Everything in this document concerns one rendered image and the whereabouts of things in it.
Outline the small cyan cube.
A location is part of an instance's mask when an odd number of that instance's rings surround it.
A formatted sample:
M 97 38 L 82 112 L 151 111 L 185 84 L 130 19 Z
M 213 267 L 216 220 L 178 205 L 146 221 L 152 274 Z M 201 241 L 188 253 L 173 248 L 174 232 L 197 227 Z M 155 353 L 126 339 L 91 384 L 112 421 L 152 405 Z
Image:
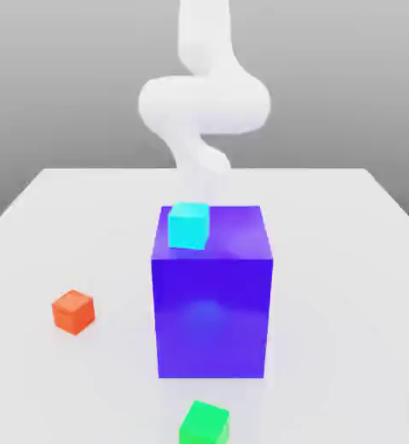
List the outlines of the small cyan cube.
M 178 202 L 168 214 L 170 248 L 203 250 L 210 236 L 210 206 Z

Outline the large blue box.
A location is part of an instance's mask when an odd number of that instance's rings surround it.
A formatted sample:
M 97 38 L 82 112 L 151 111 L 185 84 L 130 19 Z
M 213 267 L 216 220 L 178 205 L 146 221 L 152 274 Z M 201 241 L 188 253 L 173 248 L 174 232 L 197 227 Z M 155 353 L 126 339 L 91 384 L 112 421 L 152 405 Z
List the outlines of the large blue box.
M 161 378 L 261 378 L 273 255 L 257 206 L 213 206 L 203 250 L 169 247 L 160 210 L 151 256 Z

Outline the small green cube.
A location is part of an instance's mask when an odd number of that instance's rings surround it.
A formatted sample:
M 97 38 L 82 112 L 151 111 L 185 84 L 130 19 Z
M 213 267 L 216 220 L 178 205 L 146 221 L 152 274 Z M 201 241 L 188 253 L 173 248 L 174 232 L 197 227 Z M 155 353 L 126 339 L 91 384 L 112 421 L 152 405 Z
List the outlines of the small green cube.
M 179 428 L 179 444 L 227 444 L 229 435 L 227 409 L 194 401 Z

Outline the small orange cube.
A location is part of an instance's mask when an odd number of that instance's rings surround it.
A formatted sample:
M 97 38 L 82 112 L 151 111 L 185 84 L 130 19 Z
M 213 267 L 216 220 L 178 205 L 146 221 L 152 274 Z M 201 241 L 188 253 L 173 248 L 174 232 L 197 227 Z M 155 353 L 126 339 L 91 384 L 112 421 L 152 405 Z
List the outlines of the small orange cube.
M 71 290 L 52 303 L 55 326 L 77 336 L 95 320 L 94 300 Z

